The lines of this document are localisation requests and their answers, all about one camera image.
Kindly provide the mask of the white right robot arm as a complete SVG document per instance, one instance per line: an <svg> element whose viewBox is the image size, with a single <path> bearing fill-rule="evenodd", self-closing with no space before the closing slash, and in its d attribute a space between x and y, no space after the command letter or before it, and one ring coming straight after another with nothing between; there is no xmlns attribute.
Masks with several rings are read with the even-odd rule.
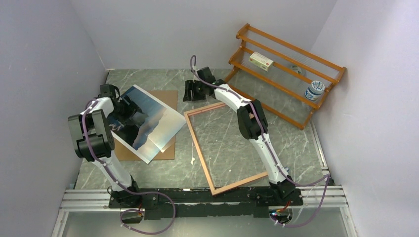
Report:
<svg viewBox="0 0 419 237"><path fill-rule="evenodd" d="M225 81L216 79L209 67L191 66L193 80L185 82L184 101L203 100L210 96L236 112L241 135L254 146L267 171L272 200L285 204L295 190L288 171L281 164L268 134L268 123L259 100L245 98Z"/></svg>

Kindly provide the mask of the pink wooden photo frame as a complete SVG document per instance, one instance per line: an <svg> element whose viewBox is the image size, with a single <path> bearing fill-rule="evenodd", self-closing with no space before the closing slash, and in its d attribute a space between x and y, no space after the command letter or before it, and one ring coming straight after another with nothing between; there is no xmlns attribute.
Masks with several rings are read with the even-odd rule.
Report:
<svg viewBox="0 0 419 237"><path fill-rule="evenodd" d="M267 176L255 149L242 137L236 113L218 102L184 113L213 196Z"/></svg>

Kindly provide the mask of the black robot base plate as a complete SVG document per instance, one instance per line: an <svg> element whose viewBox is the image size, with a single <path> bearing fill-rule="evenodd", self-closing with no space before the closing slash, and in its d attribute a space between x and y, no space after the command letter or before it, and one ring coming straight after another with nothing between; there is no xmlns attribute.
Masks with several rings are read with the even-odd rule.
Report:
<svg viewBox="0 0 419 237"><path fill-rule="evenodd" d="M239 187L213 196L209 188L165 188L139 189L140 196L120 196L111 191L109 208L141 209L144 220L163 218L186 218L207 216L246 216L267 217L276 207L302 206L300 189L288 197L279 194L268 186Z"/></svg>

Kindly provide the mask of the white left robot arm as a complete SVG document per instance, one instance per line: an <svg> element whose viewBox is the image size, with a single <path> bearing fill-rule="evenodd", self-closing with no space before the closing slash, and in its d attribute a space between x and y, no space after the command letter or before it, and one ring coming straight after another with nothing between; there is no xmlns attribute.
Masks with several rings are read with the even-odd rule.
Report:
<svg viewBox="0 0 419 237"><path fill-rule="evenodd" d="M108 117L119 122L117 131L133 145L147 115L131 99L122 98L112 84L100 86L99 95L88 102L83 112L68 117L73 147L79 158L93 163L105 175L113 192L122 196L128 207L140 204L141 193L133 177L123 168L115 154L115 140Z"/></svg>

